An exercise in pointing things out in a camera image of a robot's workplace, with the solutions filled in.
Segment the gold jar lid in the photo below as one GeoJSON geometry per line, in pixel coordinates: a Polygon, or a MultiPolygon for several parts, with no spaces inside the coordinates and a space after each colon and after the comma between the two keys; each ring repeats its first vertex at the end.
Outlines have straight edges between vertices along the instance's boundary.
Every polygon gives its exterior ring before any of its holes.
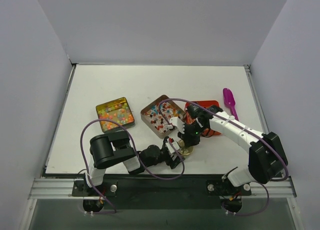
{"type": "Polygon", "coordinates": [[[183,140],[179,140],[177,143],[179,146],[178,152],[180,155],[186,157],[186,156],[189,156],[193,153],[194,146],[186,147],[183,140]]]}

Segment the beige tin with lollipops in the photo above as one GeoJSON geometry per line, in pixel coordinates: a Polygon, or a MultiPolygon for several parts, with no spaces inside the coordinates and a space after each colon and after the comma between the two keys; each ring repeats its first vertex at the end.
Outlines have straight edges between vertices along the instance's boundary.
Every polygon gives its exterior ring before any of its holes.
{"type": "Polygon", "coordinates": [[[161,95],[140,111],[142,121],[161,139],[168,136],[174,128],[169,120],[178,117],[185,120],[186,113],[167,95],[161,95]]]}

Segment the purple plastic scoop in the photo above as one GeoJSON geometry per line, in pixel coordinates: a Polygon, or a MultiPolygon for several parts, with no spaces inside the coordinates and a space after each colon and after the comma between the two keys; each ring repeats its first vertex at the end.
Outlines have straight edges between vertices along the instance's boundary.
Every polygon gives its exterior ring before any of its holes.
{"type": "Polygon", "coordinates": [[[234,99],[233,93],[230,89],[224,88],[222,90],[224,105],[230,110],[230,113],[235,117],[236,120],[239,120],[238,114],[236,111],[236,101],[234,99]]]}

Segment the gold tin with star candies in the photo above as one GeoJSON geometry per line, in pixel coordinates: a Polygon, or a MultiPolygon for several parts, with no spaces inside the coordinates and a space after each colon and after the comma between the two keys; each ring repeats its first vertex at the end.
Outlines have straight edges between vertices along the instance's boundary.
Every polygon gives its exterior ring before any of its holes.
{"type": "Polygon", "coordinates": [[[125,128],[131,128],[136,125],[135,118],[125,97],[99,104],[95,107],[95,110],[99,119],[111,120],[111,122],[100,122],[100,128],[103,133],[120,130],[120,127],[114,122],[125,128]]]}

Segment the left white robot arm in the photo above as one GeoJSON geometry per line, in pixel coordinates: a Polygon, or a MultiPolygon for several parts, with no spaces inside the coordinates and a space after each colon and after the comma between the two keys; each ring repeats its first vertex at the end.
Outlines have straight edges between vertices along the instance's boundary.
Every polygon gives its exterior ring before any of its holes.
{"type": "Polygon", "coordinates": [[[106,169],[117,164],[123,163],[130,175],[137,175],[163,162],[174,169],[185,160],[177,154],[181,149],[178,142],[169,137],[164,138],[162,147],[149,145],[142,151],[134,150],[126,131],[97,135],[89,143],[91,160],[83,189],[91,196],[100,193],[106,169]]]}

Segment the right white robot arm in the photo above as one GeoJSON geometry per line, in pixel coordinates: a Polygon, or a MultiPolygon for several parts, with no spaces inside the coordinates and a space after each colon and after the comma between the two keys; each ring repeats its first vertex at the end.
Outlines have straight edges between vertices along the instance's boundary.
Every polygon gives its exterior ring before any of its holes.
{"type": "Polygon", "coordinates": [[[190,124],[179,117],[169,120],[178,129],[178,137],[185,147],[198,145],[202,132],[210,129],[223,134],[248,154],[247,165],[234,167],[224,175],[221,187],[225,193],[233,194],[240,186],[251,182],[275,181],[281,172],[285,173],[283,180],[288,178],[288,160],[281,140],[274,132],[263,133],[249,128],[216,105],[204,108],[190,104],[187,112],[193,119],[190,124]]]}

